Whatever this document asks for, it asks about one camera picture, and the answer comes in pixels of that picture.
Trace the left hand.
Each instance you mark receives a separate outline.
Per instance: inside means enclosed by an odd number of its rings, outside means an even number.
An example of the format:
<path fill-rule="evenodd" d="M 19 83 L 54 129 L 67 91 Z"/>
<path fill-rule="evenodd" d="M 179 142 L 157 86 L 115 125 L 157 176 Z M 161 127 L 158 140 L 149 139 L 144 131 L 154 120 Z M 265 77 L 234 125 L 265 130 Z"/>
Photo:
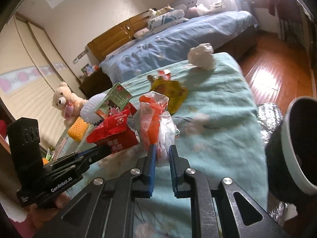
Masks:
<path fill-rule="evenodd" d="M 65 193 L 53 199 L 54 205 L 51 208 L 38 207 L 36 204 L 30 206 L 30 215 L 36 229 L 40 229 L 46 222 L 49 222 L 68 202 L 70 197 Z"/>

